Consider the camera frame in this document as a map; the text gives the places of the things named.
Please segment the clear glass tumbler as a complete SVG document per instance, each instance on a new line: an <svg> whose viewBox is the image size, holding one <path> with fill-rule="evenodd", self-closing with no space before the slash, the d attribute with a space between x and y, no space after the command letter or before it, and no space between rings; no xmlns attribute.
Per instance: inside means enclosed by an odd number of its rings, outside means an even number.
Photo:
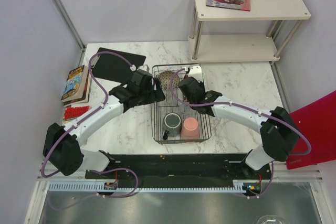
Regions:
<svg viewBox="0 0 336 224"><path fill-rule="evenodd" d="M179 113L183 118L192 117L194 115L190 106L179 104Z"/></svg>

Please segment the black wire dish rack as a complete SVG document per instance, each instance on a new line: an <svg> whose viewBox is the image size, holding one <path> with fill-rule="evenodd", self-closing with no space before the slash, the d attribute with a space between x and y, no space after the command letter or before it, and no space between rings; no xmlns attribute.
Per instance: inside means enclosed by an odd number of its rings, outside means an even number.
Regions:
<svg viewBox="0 0 336 224"><path fill-rule="evenodd" d="M187 97L179 89L179 83L194 76L204 84L199 64L155 65L152 76L160 81L165 99L151 105L153 139L159 144L203 142L211 133L210 117L185 105Z"/></svg>

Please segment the pink plastic cup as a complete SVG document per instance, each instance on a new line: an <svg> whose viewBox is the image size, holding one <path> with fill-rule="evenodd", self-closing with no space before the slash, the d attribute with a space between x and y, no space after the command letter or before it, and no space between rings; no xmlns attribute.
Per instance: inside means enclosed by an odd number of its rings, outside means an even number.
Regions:
<svg viewBox="0 0 336 224"><path fill-rule="evenodd" d="M199 124L196 118L188 117L183 121L181 138L184 140L197 140L200 137Z"/></svg>

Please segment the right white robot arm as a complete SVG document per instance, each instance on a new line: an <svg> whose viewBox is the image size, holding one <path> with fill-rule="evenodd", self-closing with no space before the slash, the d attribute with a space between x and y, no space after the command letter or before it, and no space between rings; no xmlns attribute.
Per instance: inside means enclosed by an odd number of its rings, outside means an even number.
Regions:
<svg viewBox="0 0 336 224"><path fill-rule="evenodd" d="M300 139L298 127L282 107L268 111L234 103L220 92L206 92L204 85L193 77L185 78L178 87L191 109L236 122L260 134L262 144L250 151L240 166L245 178L254 178L272 161L285 162Z"/></svg>

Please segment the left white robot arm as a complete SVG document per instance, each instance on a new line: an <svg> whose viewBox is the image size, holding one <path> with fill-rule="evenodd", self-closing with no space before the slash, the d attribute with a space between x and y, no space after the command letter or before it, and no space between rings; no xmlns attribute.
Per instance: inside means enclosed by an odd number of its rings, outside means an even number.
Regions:
<svg viewBox="0 0 336 224"><path fill-rule="evenodd" d="M107 154L101 151L81 150L84 142L110 120L126 113L136 106L165 100L159 78L154 78L145 70L133 72L130 80L112 88L106 97L77 119L65 124L52 124L48 130L43 149L45 161L41 175L47 178L45 167L51 162L57 172L69 176L78 169L97 170L103 178L111 178L115 165Z"/></svg>

